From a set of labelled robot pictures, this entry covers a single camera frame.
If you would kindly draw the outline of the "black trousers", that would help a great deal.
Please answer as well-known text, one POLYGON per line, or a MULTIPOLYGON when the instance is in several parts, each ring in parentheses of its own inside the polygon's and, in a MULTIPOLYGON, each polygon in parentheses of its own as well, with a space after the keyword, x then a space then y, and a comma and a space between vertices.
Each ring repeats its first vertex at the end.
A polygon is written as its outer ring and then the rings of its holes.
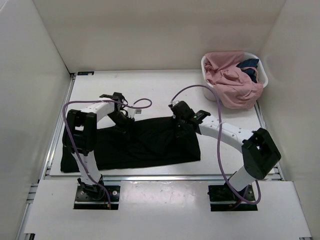
POLYGON ((173 117, 134 121, 127 129, 98 129, 93 121, 84 127, 84 133, 73 124, 69 127, 78 152, 86 146, 93 148, 99 170, 151 168, 201 159, 193 126, 173 117))

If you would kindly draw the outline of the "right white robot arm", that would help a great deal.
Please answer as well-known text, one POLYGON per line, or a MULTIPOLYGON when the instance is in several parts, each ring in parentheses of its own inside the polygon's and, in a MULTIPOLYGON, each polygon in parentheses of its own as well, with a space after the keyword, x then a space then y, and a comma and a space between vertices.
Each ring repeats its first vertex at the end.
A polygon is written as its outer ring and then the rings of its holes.
POLYGON ((184 101, 171 103, 169 108, 178 128, 220 140, 242 154, 243 166, 224 188, 230 200, 238 199, 247 185, 263 180, 282 157, 270 133, 264 128, 247 130, 223 123, 204 110, 194 112, 184 101))

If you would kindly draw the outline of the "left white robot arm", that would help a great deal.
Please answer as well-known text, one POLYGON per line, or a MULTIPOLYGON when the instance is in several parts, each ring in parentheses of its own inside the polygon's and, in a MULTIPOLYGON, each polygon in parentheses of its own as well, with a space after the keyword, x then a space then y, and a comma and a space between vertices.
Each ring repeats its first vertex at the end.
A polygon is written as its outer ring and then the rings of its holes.
POLYGON ((65 129, 62 144, 74 157, 81 177, 81 190, 94 201, 110 202, 110 194, 104 186, 103 176, 98 170, 94 148, 98 140, 98 122, 109 117, 120 130, 126 130, 134 122, 136 110, 126 110, 128 101, 122 93, 103 94, 97 101, 80 110, 71 109, 64 116, 65 129))

